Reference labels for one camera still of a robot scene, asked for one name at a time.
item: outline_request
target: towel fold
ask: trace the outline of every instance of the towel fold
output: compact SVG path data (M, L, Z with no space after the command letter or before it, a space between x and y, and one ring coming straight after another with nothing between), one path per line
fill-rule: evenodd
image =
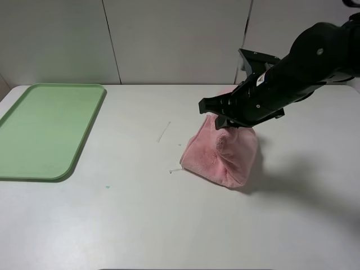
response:
M189 140L180 164L225 187L241 187L249 176L258 141L252 128L215 129L217 115L207 115Z

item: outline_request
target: pink cloth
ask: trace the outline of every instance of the pink cloth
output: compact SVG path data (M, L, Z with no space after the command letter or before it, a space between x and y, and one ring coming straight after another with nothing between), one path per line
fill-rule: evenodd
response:
M258 141L252 128L215 129L216 115L207 115L189 140L183 168L226 187L241 187L249 176Z

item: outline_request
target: wall seam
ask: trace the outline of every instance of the wall seam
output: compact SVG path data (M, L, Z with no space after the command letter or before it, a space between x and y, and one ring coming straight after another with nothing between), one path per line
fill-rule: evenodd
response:
M249 13L248 13L247 19L246 19L246 25L245 25L245 30L244 30L244 38L242 39L241 48L243 48L244 45L245 45L246 33L248 32L248 26L249 26L250 17L251 17L251 11L253 10L253 4L254 4L254 0L251 0L251 2L250 2L250 8L249 8ZM235 78L234 78L234 84L236 84L237 74L239 73L239 62L240 62L240 55L237 57L236 73L235 73Z
M10 85L7 83L7 81L5 81L4 77L0 74L1 79L4 81L4 83L6 84L7 88L9 88L9 90L11 90Z
M105 9L104 0L101 0L101 3L102 3L103 12L104 12L104 14L105 14L107 31L109 32L110 43L111 43L112 53L113 53L114 59L115 59L116 70L118 71L118 76L119 76L120 84L123 84L123 83L122 83L122 79L121 79L121 77L120 77L119 65L118 65L118 61L117 61L117 59L116 59L116 54L115 54L113 39L112 39L112 37L111 37L111 32L110 32L110 27L109 27L109 21L107 20L107 14L106 14L106 9Z

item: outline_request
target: tray rim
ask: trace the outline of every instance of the tray rim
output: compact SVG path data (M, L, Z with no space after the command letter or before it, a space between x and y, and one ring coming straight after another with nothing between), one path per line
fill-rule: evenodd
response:
M90 121L88 125L86 126L86 129L84 131L83 137L80 140L80 144L78 148L75 151L74 157L71 160L71 163L67 170L63 172L62 174L56 176L56 177L10 177L10 176L0 176L0 181L19 181L19 182L50 182L50 183L59 183L64 180L66 180L70 175L68 175L70 172L73 172L73 169L75 169L75 166L80 158L82 149L84 148L87 138L90 134L90 131L92 129L93 124L95 123L95 120L97 118L97 115L100 111L100 108L102 106L102 103L104 102L104 99L106 97L107 91L105 87L101 84L96 83L36 83L33 85L30 85L25 92L15 101L15 103L6 111L6 113L0 118L0 128L3 125L4 122L11 116L11 114L17 109L19 104L23 102L23 100L26 98L26 96L34 89L36 89L39 86L49 86L49 87L58 87L58 86L70 86L70 87L98 87L102 89L102 94L100 96L100 99L98 103L96 104L95 110L93 114L91 115Z

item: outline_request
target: white label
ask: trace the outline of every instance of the white label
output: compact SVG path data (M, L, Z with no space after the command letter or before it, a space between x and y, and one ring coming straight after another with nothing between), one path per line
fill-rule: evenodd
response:
M260 84L265 82L265 74L266 72L264 72L262 75L259 76L259 78L256 80L256 86L259 86Z

